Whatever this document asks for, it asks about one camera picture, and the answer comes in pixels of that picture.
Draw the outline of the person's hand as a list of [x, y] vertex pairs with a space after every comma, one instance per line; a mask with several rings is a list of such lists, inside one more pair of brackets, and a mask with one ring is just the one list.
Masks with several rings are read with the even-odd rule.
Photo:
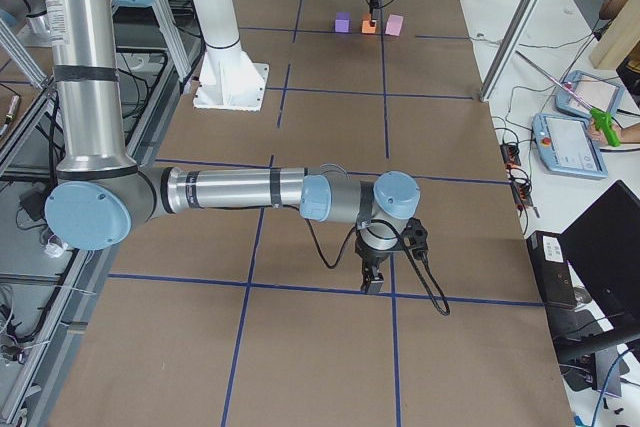
[[591, 119], [589, 122], [588, 135], [591, 140], [598, 142], [600, 145], [602, 146], [608, 145], [608, 141], [606, 139], [605, 134], [596, 128], [594, 119]]

